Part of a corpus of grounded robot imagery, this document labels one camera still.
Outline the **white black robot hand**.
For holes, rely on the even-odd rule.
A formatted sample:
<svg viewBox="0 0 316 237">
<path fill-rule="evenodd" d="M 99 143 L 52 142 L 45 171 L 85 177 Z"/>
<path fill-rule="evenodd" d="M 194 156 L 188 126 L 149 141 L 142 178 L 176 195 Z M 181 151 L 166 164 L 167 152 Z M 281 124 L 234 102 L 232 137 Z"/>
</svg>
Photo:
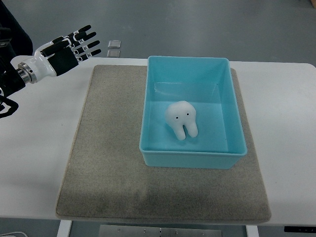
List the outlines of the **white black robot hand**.
<svg viewBox="0 0 316 237">
<path fill-rule="evenodd" d="M 64 37 L 58 37 L 42 45 L 35 51 L 32 58 L 18 64 L 18 75 L 24 83 L 36 83 L 44 77 L 60 76 L 78 66 L 79 62 L 101 53 L 101 50 L 97 49 L 82 54 L 97 46 L 100 43 L 99 40 L 73 50 L 74 46 L 79 46 L 96 36 L 96 32 L 87 34 L 89 29 L 91 29 L 91 25 L 86 25 Z"/>
</svg>

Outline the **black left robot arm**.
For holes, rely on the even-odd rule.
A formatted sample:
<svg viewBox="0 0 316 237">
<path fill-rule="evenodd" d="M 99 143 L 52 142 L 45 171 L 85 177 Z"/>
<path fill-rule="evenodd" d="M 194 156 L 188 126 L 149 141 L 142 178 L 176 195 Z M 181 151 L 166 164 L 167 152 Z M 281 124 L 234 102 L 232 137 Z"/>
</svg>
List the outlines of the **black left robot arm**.
<svg viewBox="0 0 316 237">
<path fill-rule="evenodd" d="M 66 36 L 42 45 L 37 50 L 12 13 L 0 4 L 0 116 L 8 117 L 16 112 L 18 104 L 9 96 L 26 84 L 34 84 L 44 77 L 60 76 L 79 63 L 99 54 L 94 50 L 98 40 L 87 43 L 96 36 L 88 33 L 87 25 Z"/>
</svg>

